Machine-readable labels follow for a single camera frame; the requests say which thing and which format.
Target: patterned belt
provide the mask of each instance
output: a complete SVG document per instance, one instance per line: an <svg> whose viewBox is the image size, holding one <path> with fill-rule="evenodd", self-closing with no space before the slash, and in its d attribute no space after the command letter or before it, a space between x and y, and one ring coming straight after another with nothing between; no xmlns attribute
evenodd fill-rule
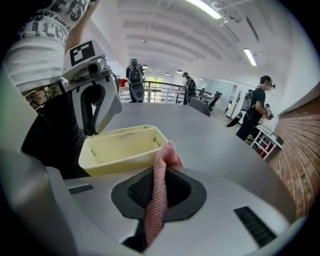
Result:
<svg viewBox="0 0 320 256"><path fill-rule="evenodd" d="M28 104L37 111L38 109L43 108L46 102L65 93L67 91L66 87L64 81L58 81L52 85L37 88L27 94L23 93L23 96Z"/></svg>

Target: person's legs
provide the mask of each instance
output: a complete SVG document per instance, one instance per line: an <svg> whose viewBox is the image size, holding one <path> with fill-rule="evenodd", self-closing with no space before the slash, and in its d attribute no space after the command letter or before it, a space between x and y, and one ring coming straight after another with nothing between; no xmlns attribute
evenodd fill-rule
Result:
<svg viewBox="0 0 320 256"><path fill-rule="evenodd" d="M252 126L250 119L247 117L247 115L245 115L243 118L243 123L236 135L241 140L245 141L253 129L254 127Z"/></svg>
<svg viewBox="0 0 320 256"><path fill-rule="evenodd" d="M185 91L183 105L187 105L188 104L188 102L187 102L187 94L188 94L187 91Z"/></svg>
<svg viewBox="0 0 320 256"><path fill-rule="evenodd" d="M131 102L136 103L137 100L135 99L135 97L131 91L131 84L129 85L129 91L130 91Z"/></svg>
<svg viewBox="0 0 320 256"><path fill-rule="evenodd" d="M71 92L68 92L55 97L39 110L22 151L38 158L45 166L59 169L64 179L88 177L79 166L86 138L78 127Z"/></svg>

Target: hand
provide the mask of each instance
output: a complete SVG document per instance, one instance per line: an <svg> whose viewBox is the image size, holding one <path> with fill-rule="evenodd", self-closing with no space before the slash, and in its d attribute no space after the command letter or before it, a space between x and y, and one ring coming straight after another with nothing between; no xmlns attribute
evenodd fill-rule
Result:
<svg viewBox="0 0 320 256"><path fill-rule="evenodd" d="M274 118L274 116L271 113L269 113L266 119L271 120L272 118Z"/></svg>

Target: pink knitted cloth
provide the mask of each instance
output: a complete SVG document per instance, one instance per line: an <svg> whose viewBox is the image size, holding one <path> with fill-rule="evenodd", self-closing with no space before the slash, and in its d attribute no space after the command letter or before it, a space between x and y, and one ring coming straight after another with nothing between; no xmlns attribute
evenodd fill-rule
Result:
<svg viewBox="0 0 320 256"><path fill-rule="evenodd" d="M168 209L165 181L167 165L184 166L180 156L176 153L175 145L172 141L168 141L165 144L154 161L152 200L146 209L144 221L148 246L152 244L164 227L164 214Z"/></svg>

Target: yellow plastic bin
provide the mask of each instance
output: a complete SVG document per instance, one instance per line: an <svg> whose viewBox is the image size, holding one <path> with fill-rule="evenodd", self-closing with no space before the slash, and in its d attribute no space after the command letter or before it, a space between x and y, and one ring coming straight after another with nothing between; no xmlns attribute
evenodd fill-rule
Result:
<svg viewBox="0 0 320 256"><path fill-rule="evenodd" d="M107 131L84 141L79 165L91 176L149 167L166 142L158 128L150 125Z"/></svg>

